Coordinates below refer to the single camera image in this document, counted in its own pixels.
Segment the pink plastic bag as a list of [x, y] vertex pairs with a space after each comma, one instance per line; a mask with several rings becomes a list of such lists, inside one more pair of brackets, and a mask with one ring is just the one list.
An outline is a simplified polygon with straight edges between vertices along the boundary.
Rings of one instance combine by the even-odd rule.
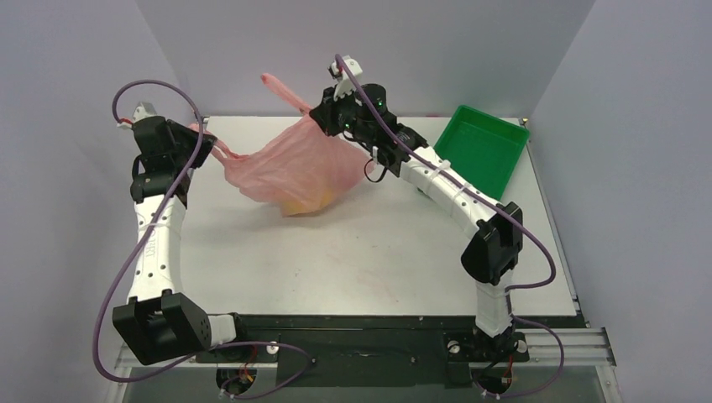
[[255, 202], [277, 206], [286, 217], [321, 211], [371, 174], [375, 163], [363, 150], [325, 135], [308, 115], [312, 107], [275, 76], [260, 78], [301, 118], [252, 154], [236, 154], [217, 140], [212, 156], [228, 183]]

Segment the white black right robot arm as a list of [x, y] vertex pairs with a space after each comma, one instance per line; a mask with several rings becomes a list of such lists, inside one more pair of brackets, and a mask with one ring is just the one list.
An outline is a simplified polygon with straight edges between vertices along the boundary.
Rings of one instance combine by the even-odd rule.
[[328, 87], [309, 115], [326, 135], [344, 133], [369, 151], [376, 163], [422, 191], [463, 229], [469, 244], [460, 260], [477, 285], [475, 351], [486, 359], [497, 357], [513, 330], [506, 287], [523, 247], [521, 209], [472, 187], [425, 138], [388, 110], [386, 91], [378, 84], [346, 92]]

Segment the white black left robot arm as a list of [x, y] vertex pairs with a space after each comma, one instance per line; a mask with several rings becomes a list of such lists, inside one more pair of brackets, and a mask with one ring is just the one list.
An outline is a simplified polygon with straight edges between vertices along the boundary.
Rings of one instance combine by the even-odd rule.
[[143, 365], [216, 346], [228, 360], [244, 359], [251, 340], [238, 314], [207, 314], [181, 285], [181, 229], [191, 173], [217, 139], [161, 116], [142, 118], [132, 130], [139, 147], [130, 186], [139, 251], [129, 264], [133, 281], [127, 301], [113, 309], [113, 325]]

